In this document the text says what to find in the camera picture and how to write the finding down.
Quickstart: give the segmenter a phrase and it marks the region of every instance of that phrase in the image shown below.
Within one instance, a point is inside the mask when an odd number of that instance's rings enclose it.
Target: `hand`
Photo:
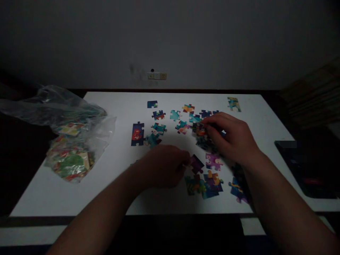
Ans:
[[[254,157],[262,153],[247,123],[242,120],[224,112],[219,112],[204,118],[201,123],[207,125],[208,134],[219,152],[243,166],[249,166],[254,161]],[[226,132],[225,137],[222,137],[209,124],[215,124],[224,130]]]
[[[183,178],[190,154],[173,145],[157,145],[132,165],[146,188],[174,188]]]

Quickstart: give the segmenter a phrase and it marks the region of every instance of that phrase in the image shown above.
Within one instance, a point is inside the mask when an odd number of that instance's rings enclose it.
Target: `forearm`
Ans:
[[[314,214],[263,153],[245,166],[247,183],[258,217],[283,252],[333,254],[336,236]]]
[[[98,194],[71,222],[48,254],[102,254],[133,200],[146,188],[129,168]]]

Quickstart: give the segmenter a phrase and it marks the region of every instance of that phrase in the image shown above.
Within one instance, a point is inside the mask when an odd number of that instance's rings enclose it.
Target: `black object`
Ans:
[[[275,141],[275,146],[306,196],[311,198],[337,198],[335,193],[324,184],[319,174],[321,171],[319,165],[308,159],[302,143],[298,141]]]

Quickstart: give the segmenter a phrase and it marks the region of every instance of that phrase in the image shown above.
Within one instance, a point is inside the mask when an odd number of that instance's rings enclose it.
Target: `person's left hand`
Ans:
[[[183,178],[190,154],[173,145],[157,145],[131,168],[146,188],[174,188]]]

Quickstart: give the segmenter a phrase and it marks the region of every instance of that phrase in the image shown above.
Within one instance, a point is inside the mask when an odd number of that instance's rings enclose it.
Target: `person's right hand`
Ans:
[[[255,157],[262,154],[246,122],[219,112],[204,118],[201,123],[207,125],[210,138],[224,157],[243,166],[249,166]],[[225,137],[222,137],[210,124],[224,130]]]

